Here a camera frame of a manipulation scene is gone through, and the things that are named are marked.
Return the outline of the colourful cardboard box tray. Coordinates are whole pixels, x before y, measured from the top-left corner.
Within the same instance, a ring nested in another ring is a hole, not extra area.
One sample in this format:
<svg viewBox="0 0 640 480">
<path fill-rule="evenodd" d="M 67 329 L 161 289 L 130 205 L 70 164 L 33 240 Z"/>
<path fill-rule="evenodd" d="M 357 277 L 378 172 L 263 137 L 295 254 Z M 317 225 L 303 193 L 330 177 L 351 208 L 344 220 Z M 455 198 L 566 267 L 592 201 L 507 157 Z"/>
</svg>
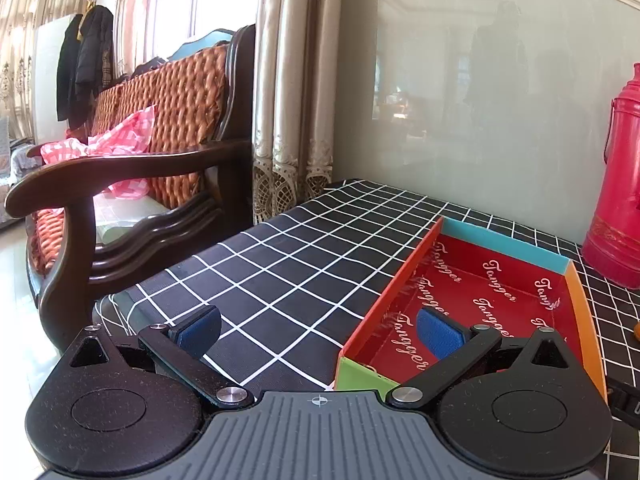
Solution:
<svg viewBox="0 0 640 480">
<path fill-rule="evenodd" d="M 574 263 L 448 218 L 421 237 L 349 337 L 338 355 L 336 388 L 386 393 L 433 365 L 437 345 L 454 334 L 442 324 L 420 332 L 422 309 L 464 326 L 486 324 L 506 338 L 553 328 L 598 390 L 605 389 L 596 328 Z"/>
</svg>

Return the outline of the white cushion on chair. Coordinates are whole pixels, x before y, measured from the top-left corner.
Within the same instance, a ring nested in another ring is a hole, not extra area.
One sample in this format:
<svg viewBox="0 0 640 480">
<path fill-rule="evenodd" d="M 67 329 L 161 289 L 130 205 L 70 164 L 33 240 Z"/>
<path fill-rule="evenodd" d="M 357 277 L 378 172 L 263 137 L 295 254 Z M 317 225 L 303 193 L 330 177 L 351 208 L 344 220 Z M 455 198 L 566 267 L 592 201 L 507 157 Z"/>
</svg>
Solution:
<svg viewBox="0 0 640 480">
<path fill-rule="evenodd" d="M 126 234 L 140 220 L 164 214 L 168 209 L 150 196 L 137 200 L 122 200 L 111 193 L 102 193 L 93 197 L 94 216 L 96 217 L 96 242 L 110 244 Z"/>
</svg>

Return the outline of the red thermos flask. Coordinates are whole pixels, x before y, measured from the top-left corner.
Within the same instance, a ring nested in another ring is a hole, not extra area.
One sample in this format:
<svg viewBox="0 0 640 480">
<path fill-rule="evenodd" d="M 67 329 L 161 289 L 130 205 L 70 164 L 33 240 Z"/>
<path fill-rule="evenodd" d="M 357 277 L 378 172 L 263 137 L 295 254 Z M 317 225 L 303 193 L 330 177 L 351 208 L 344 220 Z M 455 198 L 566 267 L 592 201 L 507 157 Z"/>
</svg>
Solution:
<svg viewBox="0 0 640 480">
<path fill-rule="evenodd" d="M 639 287 L 639 65 L 611 101 L 603 149 L 605 172 L 582 255 L 609 281 Z"/>
</svg>

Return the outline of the black coat hanging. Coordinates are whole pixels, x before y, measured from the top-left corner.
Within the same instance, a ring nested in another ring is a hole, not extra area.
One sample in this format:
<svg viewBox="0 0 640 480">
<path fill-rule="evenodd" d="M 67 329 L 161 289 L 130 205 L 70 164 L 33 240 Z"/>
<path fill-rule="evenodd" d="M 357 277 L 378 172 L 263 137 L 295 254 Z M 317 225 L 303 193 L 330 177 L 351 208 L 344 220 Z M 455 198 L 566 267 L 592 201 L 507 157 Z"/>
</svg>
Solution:
<svg viewBox="0 0 640 480">
<path fill-rule="evenodd" d="M 56 70 L 56 116 L 70 130 L 85 125 L 92 102 L 113 79 L 114 15 L 105 6 L 76 14 L 64 32 Z"/>
</svg>

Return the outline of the beige curtain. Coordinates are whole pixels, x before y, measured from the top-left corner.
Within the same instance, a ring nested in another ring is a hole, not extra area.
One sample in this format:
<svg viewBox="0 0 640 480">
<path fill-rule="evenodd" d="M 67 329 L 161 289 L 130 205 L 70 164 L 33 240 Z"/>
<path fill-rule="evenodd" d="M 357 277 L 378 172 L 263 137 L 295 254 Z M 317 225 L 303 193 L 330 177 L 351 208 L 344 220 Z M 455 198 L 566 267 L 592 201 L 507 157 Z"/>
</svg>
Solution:
<svg viewBox="0 0 640 480">
<path fill-rule="evenodd" d="M 253 219 L 332 180 L 342 0 L 260 0 L 253 104 Z"/>
</svg>

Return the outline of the black white checked tablecloth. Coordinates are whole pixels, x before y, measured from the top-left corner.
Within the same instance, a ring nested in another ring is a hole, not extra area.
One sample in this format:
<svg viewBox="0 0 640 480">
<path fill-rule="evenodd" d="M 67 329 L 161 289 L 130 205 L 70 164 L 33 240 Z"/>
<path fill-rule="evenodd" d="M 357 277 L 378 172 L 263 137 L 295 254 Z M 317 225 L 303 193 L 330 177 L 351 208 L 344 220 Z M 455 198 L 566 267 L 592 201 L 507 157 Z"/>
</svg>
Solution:
<svg viewBox="0 0 640 480">
<path fill-rule="evenodd" d="M 207 365 L 252 391 L 328 390 L 343 344 L 419 237 L 442 217 L 575 261 L 597 315 L 605 369 L 638 380 L 631 318 L 639 296 L 605 281 L 575 243 L 365 180 L 335 183 L 315 200 L 101 299 L 94 316 L 113 334 L 133 334 L 213 304 L 222 315 L 222 338 L 206 354 Z"/>
</svg>

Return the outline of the pink checked cloth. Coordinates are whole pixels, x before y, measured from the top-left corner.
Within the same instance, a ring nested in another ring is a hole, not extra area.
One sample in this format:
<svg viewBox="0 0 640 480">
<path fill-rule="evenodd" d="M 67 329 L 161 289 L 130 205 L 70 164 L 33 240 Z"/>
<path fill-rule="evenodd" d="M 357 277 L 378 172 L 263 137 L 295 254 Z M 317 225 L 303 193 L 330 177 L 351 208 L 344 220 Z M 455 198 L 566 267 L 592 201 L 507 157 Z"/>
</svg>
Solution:
<svg viewBox="0 0 640 480">
<path fill-rule="evenodd" d="M 46 165 L 81 157 L 141 155 L 148 151 L 155 122 L 155 106 L 137 110 L 107 132 L 89 136 L 86 143 L 75 138 L 44 144 L 40 156 Z"/>
</svg>

